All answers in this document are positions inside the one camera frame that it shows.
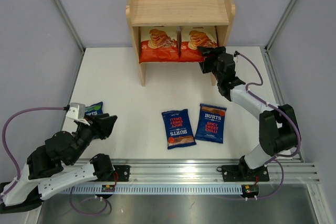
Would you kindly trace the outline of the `cassava chips bag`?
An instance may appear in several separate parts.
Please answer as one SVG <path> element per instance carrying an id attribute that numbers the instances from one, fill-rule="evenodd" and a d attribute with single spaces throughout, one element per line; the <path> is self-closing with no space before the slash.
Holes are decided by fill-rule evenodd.
<path id="1" fill-rule="evenodd" d="M 139 63 L 179 62 L 177 28 L 174 26 L 144 26 L 140 28 Z"/>
<path id="2" fill-rule="evenodd" d="M 214 26 L 181 26 L 181 62 L 202 62 L 204 57 L 198 47 L 217 47 Z"/>

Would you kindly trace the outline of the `blue spicy chilli bag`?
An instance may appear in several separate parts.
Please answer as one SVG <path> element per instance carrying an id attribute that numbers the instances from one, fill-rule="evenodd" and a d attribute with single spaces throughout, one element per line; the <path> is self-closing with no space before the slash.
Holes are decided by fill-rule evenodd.
<path id="1" fill-rule="evenodd" d="M 167 149 L 196 145 L 188 109 L 162 112 L 165 126 Z"/>
<path id="2" fill-rule="evenodd" d="M 201 103 L 197 130 L 194 138 L 223 144 L 226 107 Z"/>

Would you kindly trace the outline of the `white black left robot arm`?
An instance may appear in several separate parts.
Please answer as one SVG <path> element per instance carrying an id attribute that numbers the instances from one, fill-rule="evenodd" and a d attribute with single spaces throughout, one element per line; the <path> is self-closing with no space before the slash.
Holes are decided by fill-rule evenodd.
<path id="1" fill-rule="evenodd" d="M 83 122 L 76 123 L 76 131 L 60 131 L 45 140 L 27 158 L 20 178 L 1 184 L 1 213 L 30 211 L 67 188 L 88 181 L 109 180 L 114 167 L 109 155 L 102 153 L 72 172 L 62 171 L 64 166 L 74 165 L 94 139 L 107 139 L 117 118 L 107 113 L 86 116 Z"/>

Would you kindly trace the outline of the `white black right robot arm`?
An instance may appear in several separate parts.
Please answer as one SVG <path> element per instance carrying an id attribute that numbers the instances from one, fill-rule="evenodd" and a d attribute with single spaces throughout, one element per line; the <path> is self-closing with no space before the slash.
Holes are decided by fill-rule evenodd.
<path id="1" fill-rule="evenodd" d="M 236 165 L 222 165 L 217 171 L 225 182 L 267 182 L 266 166 L 277 157 L 285 157 L 283 151 L 295 148 L 296 155 L 301 146 L 301 135 L 292 106 L 271 103 L 250 90 L 253 83 L 245 83 L 236 76 L 234 58 L 240 52 L 228 54 L 225 47 L 201 47 L 197 50 L 204 60 L 202 73 L 212 73 L 217 81 L 219 93 L 253 115 L 259 122 L 259 143 Z"/>

